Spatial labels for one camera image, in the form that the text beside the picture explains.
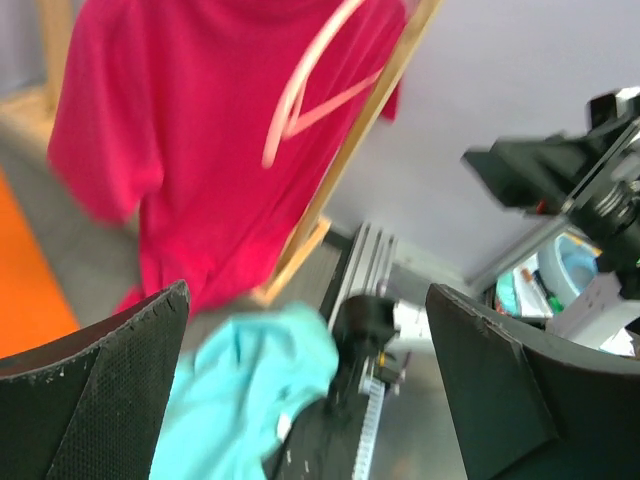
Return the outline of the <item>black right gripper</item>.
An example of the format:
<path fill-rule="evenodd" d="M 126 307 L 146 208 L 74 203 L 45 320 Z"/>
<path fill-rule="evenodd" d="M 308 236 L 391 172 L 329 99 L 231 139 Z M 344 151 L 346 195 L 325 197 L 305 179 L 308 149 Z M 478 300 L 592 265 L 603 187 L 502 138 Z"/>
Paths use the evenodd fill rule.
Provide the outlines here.
<path fill-rule="evenodd" d="M 639 154 L 639 89 L 626 87 L 592 98 L 590 129 L 582 138 L 499 139 L 462 156 L 486 190 L 506 208 L 567 216 L 580 225 L 625 225 L 635 220 L 627 158 Z"/>

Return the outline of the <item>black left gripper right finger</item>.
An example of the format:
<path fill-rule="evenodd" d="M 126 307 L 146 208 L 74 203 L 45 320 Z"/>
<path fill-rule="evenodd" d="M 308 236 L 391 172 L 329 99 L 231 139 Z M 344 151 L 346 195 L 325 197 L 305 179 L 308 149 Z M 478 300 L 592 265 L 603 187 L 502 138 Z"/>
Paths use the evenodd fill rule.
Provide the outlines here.
<path fill-rule="evenodd" d="M 638 478 L 638 360 L 446 285 L 429 287 L 425 307 L 468 478 Z"/>

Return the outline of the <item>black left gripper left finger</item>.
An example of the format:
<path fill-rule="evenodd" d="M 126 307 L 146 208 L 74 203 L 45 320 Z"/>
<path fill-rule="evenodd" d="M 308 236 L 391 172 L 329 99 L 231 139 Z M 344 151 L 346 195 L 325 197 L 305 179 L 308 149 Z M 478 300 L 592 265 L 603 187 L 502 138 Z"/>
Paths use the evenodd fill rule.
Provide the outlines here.
<path fill-rule="evenodd" d="M 184 281 L 1 361 L 4 479 L 146 479 L 189 316 Z"/>

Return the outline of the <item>teal t shirt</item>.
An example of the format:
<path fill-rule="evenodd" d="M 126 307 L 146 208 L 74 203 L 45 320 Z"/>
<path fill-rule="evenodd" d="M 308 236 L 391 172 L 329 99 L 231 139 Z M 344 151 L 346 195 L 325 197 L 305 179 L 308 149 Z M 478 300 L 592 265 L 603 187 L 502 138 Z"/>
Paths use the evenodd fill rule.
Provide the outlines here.
<path fill-rule="evenodd" d="M 325 319 L 304 303 L 230 316 L 178 360 L 151 478 L 264 478 L 263 461 L 337 368 Z"/>

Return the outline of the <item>pink plastic hanger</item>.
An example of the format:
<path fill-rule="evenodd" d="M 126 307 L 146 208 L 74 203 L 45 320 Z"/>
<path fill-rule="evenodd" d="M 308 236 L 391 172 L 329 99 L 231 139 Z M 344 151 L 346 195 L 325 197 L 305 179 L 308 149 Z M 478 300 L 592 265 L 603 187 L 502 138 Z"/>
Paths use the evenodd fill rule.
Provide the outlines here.
<path fill-rule="evenodd" d="M 266 132 L 263 168 L 273 166 L 283 142 L 314 126 L 379 78 L 380 68 L 339 90 L 334 86 L 338 76 L 328 72 L 328 62 L 323 59 L 351 18 L 366 6 L 365 1 L 340 2 L 310 40 L 276 103 Z"/>

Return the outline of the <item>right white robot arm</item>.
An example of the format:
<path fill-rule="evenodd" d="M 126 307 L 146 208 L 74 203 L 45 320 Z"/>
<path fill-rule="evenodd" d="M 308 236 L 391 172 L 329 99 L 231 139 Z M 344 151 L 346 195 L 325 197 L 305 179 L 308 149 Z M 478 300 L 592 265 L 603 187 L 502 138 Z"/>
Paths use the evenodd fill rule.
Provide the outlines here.
<path fill-rule="evenodd" d="M 549 241 L 526 274 L 506 270 L 493 287 L 500 314 L 592 345 L 639 314 L 639 91 L 591 99 L 580 137 L 501 138 L 465 163 L 505 208 L 561 218 L 586 238 Z"/>

